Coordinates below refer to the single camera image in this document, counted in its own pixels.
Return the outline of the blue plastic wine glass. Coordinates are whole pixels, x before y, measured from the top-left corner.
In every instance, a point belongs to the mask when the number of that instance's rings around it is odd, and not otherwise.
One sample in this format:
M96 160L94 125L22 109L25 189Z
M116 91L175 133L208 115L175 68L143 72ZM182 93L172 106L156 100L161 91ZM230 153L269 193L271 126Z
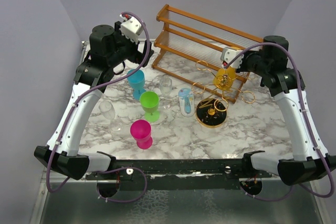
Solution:
M136 100L140 99L141 94L143 94L146 90L144 89L145 84L145 75L142 70L135 70L131 69L128 71L127 74L131 74L129 77L127 77L128 83L130 87L133 89L133 97Z

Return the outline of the yellow plastic wine glass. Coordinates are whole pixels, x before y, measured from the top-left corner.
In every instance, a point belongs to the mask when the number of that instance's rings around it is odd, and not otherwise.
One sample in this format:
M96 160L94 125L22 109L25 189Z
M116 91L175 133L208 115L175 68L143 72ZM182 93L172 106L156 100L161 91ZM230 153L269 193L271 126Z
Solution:
M224 69L222 66L216 73L213 84L219 90L229 90L235 79L236 69L231 67Z

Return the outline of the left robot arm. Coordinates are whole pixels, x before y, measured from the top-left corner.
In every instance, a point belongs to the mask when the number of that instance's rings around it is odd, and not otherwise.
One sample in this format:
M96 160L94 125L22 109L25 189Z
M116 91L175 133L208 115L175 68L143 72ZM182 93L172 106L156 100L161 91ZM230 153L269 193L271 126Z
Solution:
M139 52L139 35L146 32L144 22L134 18L115 22L114 26L98 25L89 37L90 50L77 67L72 93L54 134L45 146L37 146L34 156L49 170L79 180L87 172L98 172L104 179L115 175L112 156L98 152L79 154L79 143L90 114L119 75L114 68L126 60L141 67L148 64L154 51L151 42Z

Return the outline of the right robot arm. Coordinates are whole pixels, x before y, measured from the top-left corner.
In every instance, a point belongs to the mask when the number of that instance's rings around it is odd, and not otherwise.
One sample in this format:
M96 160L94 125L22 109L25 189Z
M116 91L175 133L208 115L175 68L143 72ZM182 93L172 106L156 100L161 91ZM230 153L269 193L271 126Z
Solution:
M244 52L239 72L261 77L261 86L269 89L284 118L292 145L290 157L268 155L264 151L245 154L241 164L246 177L260 170L275 174L288 186L330 177L335 156L324 146L309 111L306 86L293 58L289 42L282 36L266 36L261 49Z

